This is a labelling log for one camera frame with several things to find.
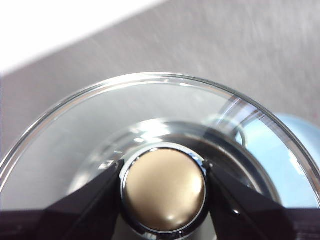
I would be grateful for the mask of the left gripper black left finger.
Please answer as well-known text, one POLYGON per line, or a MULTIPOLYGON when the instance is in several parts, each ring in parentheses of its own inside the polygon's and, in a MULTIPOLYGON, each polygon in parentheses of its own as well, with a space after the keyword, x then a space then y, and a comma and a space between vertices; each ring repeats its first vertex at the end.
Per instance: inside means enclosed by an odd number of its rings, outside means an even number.
POLYGON ((124 160, 44 209, 0 213, 2 240, 110 240, 120 213, 124 160))

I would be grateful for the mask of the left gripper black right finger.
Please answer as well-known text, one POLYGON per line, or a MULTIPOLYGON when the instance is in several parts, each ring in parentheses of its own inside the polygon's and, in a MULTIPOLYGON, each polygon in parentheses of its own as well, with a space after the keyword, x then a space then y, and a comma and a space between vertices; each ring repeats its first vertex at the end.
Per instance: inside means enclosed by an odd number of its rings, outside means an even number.
POLYGON ((286 208, 206 162, 209 211, 219 240, 318 240, 318 208, 286 208))

